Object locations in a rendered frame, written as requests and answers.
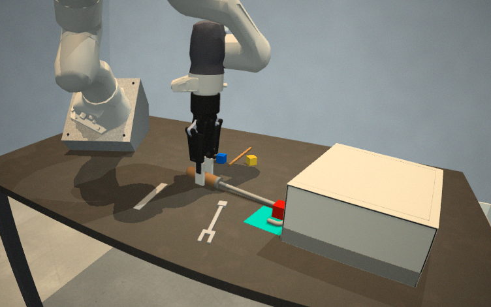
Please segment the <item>blue cube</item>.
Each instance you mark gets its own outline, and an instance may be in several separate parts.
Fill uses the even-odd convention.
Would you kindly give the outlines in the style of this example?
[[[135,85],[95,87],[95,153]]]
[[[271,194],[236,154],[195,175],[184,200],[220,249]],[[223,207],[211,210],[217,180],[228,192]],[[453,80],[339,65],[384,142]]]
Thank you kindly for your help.
[[[216,155],[216,163],[224,164],[227,161],[227,155],[225,153],[219,153]]]

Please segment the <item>pale grey flat bar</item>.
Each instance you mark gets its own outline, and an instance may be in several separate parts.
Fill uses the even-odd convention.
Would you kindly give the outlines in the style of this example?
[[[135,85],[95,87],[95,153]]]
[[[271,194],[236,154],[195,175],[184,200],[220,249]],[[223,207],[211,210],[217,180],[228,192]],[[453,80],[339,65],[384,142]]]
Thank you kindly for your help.
[[[168,184],[161,183],[159,186],[157,186],[150,194],[148,194],[144,199],[142,199],[135,207],[134,209],[140,210],[144,205],[146,205],[158,192],[160,192],[165,186]]]

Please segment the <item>red block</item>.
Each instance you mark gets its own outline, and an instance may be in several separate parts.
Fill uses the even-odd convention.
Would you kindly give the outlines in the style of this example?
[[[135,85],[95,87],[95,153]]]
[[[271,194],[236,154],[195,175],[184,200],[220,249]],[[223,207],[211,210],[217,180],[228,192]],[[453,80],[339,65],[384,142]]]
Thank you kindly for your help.
[[[278,200],[272,207],[272,217],[283,220],[285,201]]]

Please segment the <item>yellow cube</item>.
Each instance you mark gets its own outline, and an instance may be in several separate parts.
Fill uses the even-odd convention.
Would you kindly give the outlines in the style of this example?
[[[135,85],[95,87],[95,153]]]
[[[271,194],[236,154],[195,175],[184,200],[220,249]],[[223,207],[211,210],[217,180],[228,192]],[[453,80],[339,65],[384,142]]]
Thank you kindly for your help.
[[[256,165],[257,164],[257,157],[254,155],[247,155],[246,156],[246,163],[249,166]]]

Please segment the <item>orange thin stick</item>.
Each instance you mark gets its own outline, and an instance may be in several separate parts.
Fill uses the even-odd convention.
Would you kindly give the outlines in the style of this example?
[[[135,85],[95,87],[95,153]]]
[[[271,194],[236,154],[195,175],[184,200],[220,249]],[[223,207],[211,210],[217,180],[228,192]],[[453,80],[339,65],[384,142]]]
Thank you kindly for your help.
[[[248,148],[245,152],[243,152],[241,155],[239,155],[236,159],[234,159],[233,161],[231,161],[229,163],[229,166],[232,166],[235,162],[237,162],[240,158],[242,158],[246,153],[248,153],[250,150],[252,150],[252,148]]]

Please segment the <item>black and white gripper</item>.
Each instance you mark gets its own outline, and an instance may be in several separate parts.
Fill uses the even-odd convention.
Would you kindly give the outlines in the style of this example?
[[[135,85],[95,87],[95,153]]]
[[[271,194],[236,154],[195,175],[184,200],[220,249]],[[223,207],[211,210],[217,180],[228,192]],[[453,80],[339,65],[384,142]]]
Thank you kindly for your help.
[[[188,139],[190,161],[195,162],[195,183],[201,186],[205,185],[205,172],[213,174],[214,171],[214,159],[216,158],[215,154],[218,153],[223,123],[223,119],[217,118],[219,111],[220,93],[217,95],[195,95],[191,92],[193,120],[192,125],[185,128],[185,132]]]

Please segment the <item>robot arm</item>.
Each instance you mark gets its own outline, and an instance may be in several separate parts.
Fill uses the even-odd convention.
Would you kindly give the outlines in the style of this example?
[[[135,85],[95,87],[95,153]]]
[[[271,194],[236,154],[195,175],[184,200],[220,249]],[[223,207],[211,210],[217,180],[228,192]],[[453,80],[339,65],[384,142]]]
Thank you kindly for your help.
[[[180,14],[203,19],[193,25],[189,74],[171,82],[173,92],[217,95],[227,88],[224,69],[257,73],[269,63],[270,45],[239,0],[167,1]],[[71,119],[103,135],[127,121],[131,111],[110,66],[99,60],[103,0],[54,0],[54,8],[63,28],[54,63],[56,84],[77,93]]]

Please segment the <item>metal hook with wooden handle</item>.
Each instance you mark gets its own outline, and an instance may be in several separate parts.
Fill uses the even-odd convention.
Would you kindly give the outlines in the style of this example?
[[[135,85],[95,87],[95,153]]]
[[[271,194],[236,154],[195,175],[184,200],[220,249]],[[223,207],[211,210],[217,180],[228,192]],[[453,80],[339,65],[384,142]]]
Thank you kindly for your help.
[[[195,167],[188,167],[187,170],[186,170],[186,174],[188,175],[188,177],[191,177],[191,178],[194,178],[195,179]],[[261,201],[265,204],[269,204],[270,206],[273,206],[273,204],[275,204],[275,202],[273,201],[270,201],[268,199],[265,199],[265,198],[262,198],[260,196],[257,196],[257,195],[254,195],[252,193],[249,193],[247,191],[244,191],[242,189],[239,189],[237,187],[234,187],[234,186],[231,186],[231,185],[228,185],[226,183],[223,183],[223,179],[218,177],[218,176],[215,176],[213,174],[210,174],[208,172],[205,172],[205,184],[208,184],[210,186],[213,186],[215,188],[220,188],[221,186],[222,187],[225,187],[227,189],[230,189],[232,191],[235,191],[237,193],[240,193],[240,194],[243,194],[247,197],[250,197],[252,199],[255,199],[255,200],[258,200],[258,201]],[[272,224],[272,225],[275,225],[275,226],[282,226],[282,223],[283,223],[283,220],[282,221],[275,221],[273,219],[270,219],[268,218],[267,219],[267,222]]]

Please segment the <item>teal flat square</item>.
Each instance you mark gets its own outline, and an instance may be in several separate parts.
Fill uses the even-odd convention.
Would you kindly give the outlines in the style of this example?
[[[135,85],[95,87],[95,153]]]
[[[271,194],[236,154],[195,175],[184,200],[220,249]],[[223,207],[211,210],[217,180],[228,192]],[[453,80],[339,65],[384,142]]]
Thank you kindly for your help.
[[[276,235],[280,235],[282,226],[275,226],[275,225],[268,223],[266,221],[267,218],[270,218],[270,219],[273,219],[276,221],[282,221],[280,219],[276,219],[276,218],[272,217],[272,208],[269,208],[267,206],[263,206],[262,208],[257,210],[253,215],[251,215],[249,218],[247,218],[244,221],[244,223],[250,224],[252,226],[258,227],[260,229],[274,233]]]

